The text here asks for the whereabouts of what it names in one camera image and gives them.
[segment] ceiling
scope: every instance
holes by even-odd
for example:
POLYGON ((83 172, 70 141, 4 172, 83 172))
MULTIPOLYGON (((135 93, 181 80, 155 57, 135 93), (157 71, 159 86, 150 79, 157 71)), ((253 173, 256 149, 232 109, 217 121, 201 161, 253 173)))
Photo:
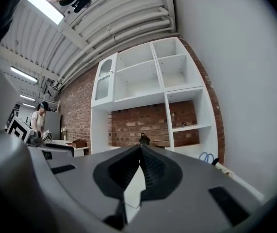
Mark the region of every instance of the ceiling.
POLYGON ((36 99, 34 103, 20 100, 21 104, 52 100, 61 88, 110 54, 175 32, 173 0, 92 0, 79 13, 70 5, 52 4, 65 16, 58 25, 22 0, 0 44, 2 72, 20 94, 36 99), (38 82, 15 74, 11 66, 38 82), (44 95, 49 87, 52 97, 44 95))

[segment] gray refrigerator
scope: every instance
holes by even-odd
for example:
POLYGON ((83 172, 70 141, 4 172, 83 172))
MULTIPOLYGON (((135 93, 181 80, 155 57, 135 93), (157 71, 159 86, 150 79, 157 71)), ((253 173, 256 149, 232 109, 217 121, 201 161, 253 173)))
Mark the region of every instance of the gray refrigerator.
POLYGON ((60 140, 61 113, 47 111, 45 115, 45 130, 51 130, 53 140, 60 140))

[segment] white wall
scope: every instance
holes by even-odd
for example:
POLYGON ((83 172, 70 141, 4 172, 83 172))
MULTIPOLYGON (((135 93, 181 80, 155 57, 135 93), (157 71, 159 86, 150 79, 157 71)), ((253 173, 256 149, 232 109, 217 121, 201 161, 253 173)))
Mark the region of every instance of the white wall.
POLYGON ((277 16, 264 0, 175 0, 178 31, 218 96, 225 165, 266 195, 277 190, 277 16))
POLYGON ((35 109, 30 107, 25 107, 23 105, 20 105, 20 110, 18 112, 18 118, 22 119, 23 122, 26 121, 26 118, 28 117, 28 124, 30 123, 30 114, 33 113, 35 109))

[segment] brick wall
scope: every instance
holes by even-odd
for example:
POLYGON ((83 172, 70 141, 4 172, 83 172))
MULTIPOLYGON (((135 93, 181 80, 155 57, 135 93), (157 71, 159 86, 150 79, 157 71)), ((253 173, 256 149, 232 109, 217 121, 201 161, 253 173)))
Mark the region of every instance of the brick wall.
MULTIPOLYGON (((187 42, 179 36, 198 70, 210 95, 216 118, 218 133, 218 157, 220 163, 224 161, 225 136, 223 122, 218 104, 217 96, 212 88, 211 81, 197 58, 194 51, 187 42)), ((91 119, 91 96, 96 74, 96 67, 92 67, 86 74, 80 76, 65 90, 61 91, 60 111, 62 113, 61 127, 67 129, 67 139, 86 140, 90 144, 90 119, 91 119)), ((171 112, 174 112, 173 127, 180 127, 182 123, 191 125, 196 123, 195 111, 191 102, 174 103, 170 105, 171 112)), ((141 132, 145 132, 155 146, 169 146, 167 122, 164 104, 150 105, 139 108, 112 112, 109 117, 109 141, 113 146, 125 146, 137 144, 141 132)), ((197 130, 174 133, 176 146, 184 146, 199 143, 197 130)))

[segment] white t-shirt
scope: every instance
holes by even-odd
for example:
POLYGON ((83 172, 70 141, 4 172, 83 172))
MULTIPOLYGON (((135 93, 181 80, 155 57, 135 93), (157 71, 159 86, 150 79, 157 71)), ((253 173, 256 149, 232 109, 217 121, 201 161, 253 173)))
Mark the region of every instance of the white t-shirt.
POLYGON ((32 114, 32 119, 31 121, 33 120, 33 118, 36 118, 36 129, 38 131, 41 130, 41 127, 43 126, 43 116, 39 115, 39 113, 37 111, 35 111, 33 114, 32 114))

